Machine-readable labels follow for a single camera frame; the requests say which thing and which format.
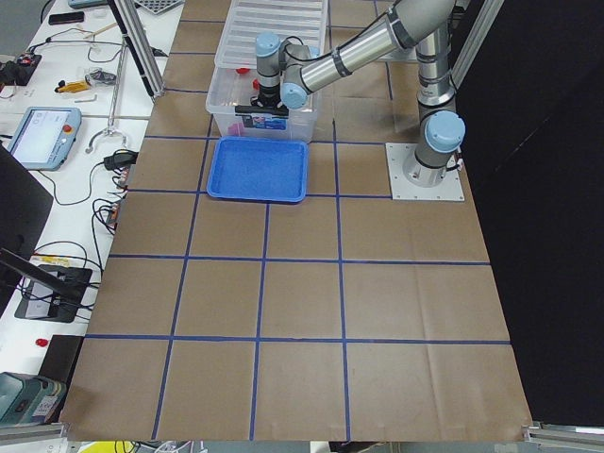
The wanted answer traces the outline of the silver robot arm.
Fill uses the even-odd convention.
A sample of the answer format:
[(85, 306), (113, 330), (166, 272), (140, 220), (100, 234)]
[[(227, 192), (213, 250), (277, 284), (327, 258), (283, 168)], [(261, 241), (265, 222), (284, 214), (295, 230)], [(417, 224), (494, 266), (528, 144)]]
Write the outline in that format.
[(372, 81), (367, 66), (412, 49), (417, 58), (420, 134), (442, 111), (455, 109), (450, 80), (450, 18), (454, 1), (396, 1), (366, 28), (321, 55), (298, 36), (281, 39), (273, 32), (256, 38), (259, 93), (251, 106), (284, 115), (302, 109), (308, 98), (356, 72)]

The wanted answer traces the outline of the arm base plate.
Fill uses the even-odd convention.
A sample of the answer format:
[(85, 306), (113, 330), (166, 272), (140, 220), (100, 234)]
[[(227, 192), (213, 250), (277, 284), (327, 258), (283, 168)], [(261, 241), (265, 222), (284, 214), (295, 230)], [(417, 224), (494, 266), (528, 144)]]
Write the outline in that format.
[(463, 202), (460, 171), (451, 157), (445, 167), (430, 169), (415, 156), (416, 143), (386, 143), (386, 160), (394, 201)]

